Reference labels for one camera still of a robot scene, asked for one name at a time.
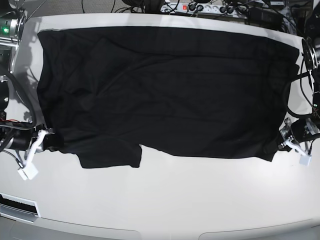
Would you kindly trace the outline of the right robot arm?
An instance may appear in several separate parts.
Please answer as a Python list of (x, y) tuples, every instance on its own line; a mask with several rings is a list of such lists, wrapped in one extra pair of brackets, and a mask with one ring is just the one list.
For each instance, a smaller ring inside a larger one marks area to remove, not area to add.
[(0, 150), (28, 154), (45, 129), (37, 96), (39, 68), (33, 63), (39, 22), (30, 21), (19, 0), (0, 2)]

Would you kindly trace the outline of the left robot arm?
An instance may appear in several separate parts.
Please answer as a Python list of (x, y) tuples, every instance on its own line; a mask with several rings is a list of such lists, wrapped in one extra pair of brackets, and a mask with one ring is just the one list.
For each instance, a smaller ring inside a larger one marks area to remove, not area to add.
[[(282, 99), (287, 113), (296, 118), (292, 124), (286, 122), (284, 138), (292, 138), (294, 143), (313, 142), (320, 137), (320, 6), (313, 8), (304, 25), (304, 37), (301, 39), (302, 63), (298, 76), (286, 83)], [(300, 91), (311, 108), (307, 114), (293, 112), (286, 100), (289, 88), (299, 82)]]

